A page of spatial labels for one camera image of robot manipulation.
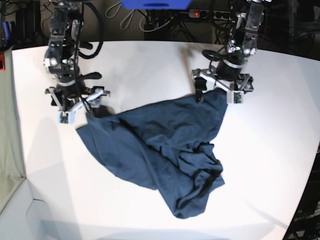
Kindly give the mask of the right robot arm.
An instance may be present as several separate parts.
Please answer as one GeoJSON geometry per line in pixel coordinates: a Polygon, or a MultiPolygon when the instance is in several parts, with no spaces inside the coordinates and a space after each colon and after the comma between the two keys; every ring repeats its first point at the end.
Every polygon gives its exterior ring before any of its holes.
{"type": "Polygon", "coordinates": [[[51,96],[52,106],[58,108],[58,123],[73,124],[77,110],[85,108],[88,113],[95,113],[102,97],[110,94],[103,86],[87,87],[86,80],[100,80],[102,75],[99,72],[82,74],[78,65],[79,58],[90,60],[100,53],[104,42],[104,23],[90,0],[54,0],[53,4],[50,37],[43,65],[56,85],[48,87],[45,93],[51,96]],[[96,50],[90,55],[80,51],[93,48],[91,43],[80,40],[85,7],[94,13],[101,37],[96,50]]]}

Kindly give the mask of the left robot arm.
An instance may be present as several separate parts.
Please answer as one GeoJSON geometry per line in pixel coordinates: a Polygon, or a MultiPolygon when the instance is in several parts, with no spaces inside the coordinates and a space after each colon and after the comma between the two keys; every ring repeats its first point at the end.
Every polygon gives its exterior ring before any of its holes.
{"type": "Polygon", "coordinates": [[[197,68],[191,72],[197,103],[204,100],[207,82],[213,82],[215,88],[224,90],[229,104],[242,104],[245,94],[254,90],[253,77],[241,71],[248,58],[257,52],[264,8],[262,0],[230,2],[230,25],[215,26],[225,33],[223,46],[217,51],[203,50],[202,55],[209,60],[208,68],[197,68]]]}

